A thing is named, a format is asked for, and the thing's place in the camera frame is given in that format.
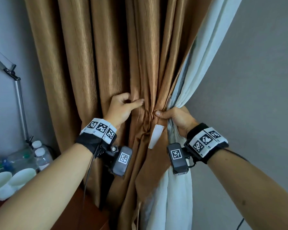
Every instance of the wall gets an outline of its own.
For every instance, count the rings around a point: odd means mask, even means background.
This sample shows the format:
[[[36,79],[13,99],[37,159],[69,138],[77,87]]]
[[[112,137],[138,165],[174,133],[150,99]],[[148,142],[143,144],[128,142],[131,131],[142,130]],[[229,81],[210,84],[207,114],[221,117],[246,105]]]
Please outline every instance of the wall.
[[[242,0],[186,106],[288,191],[288,0]],[[192,229],[236,229],[242,217],[208,167],[191,174]]]
[[[44,83],[24,0],[0,0],[0,52],[17,65],[29,135],[56,147]],[[10,68],[11,63],[0,55]],[[0,71],[0,156],[24,146],[14,82]]]

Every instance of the curtain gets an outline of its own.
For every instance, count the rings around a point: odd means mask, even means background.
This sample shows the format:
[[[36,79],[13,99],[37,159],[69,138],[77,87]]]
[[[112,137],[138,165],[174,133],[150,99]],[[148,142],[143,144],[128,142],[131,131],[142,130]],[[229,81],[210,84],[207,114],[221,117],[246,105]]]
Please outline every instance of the curtain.
[[[133,149],[124,177],[111,178],[96,159],[87,184],[112,228],[135,229],[141,204],[170,167],[167,128],[148,149],[154,126],[167,126],[154,112],[166,109],[211,0],[25,2],[61,152],[107,113],[113,95],[145,99],[117,133],[116,143]]]
[[[190,99],[211,64],[242,0],[213,0],[197,34],[196,41],[184,62],[168,109],[181,108]],[[168,121],[169,143],[183,147],[186,139],[178,133],[172,120]],[[169,168],[153,195],[142,208],[142,229],[191,229],[192,180],[190,171],[175,176]]]

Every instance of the bottle label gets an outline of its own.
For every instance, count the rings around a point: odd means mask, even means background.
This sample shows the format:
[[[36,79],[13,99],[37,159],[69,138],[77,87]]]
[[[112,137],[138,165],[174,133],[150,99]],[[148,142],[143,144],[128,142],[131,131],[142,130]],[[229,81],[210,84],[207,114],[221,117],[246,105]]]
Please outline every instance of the bottle label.
[[[42,171],[44,168],[46,168],[47,166],[49,166],[49,163],[46,164],[46,165],[42,165],[42,166],[39,166],[40,170]]]

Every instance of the brown curtain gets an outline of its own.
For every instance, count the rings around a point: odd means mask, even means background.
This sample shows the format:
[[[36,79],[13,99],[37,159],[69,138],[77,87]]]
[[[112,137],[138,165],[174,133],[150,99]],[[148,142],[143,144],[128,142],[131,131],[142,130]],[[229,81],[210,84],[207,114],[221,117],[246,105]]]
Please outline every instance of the brown curtain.
[[[117,143],[133,149],[125,176],[114,178],[103,202],[107,181],[97,159],[87,184],[113,228],[136,228],[141,202],[170,166],[166,127],[148,149],[155,124],[167,126],[154,111],[165,109],[211,0],[25,2],[61,152],[93,117],[107,113],[113,95],[145,99],[118,132]]]

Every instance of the white curtain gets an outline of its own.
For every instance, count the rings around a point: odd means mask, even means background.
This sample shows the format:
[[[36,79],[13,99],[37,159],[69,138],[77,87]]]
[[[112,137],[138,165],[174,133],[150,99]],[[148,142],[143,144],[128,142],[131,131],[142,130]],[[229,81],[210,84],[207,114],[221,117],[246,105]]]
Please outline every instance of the white curtain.
[[[209,68],[242,0],[213,0],[200,27],[195,42],[186,58],[183,69],[168,104],[168,109],[186,104]],[[168,121],[169,142],[183,146],[186,139],[177,126]],[[141,209],[141,229],[191,230],[192,180],[188,172],[173,175],[169,168],[159,186]]]

